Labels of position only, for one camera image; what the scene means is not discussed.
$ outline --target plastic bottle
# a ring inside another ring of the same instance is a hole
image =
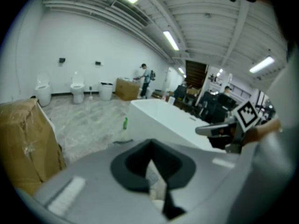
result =
[[[127,124],[128,124],[128,118],[125,118],[125,121],[123,122],[123,129],[127,129]]]

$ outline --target toilet bowl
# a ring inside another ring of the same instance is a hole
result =
[[[50,77],[46,72],[37,74],[35,95],[41,107],[47,106],[51,101]]]
[[[74,103],[80,104],[84,99],[84,76],[76,71],[71,80],[71,93],[74,96]]]

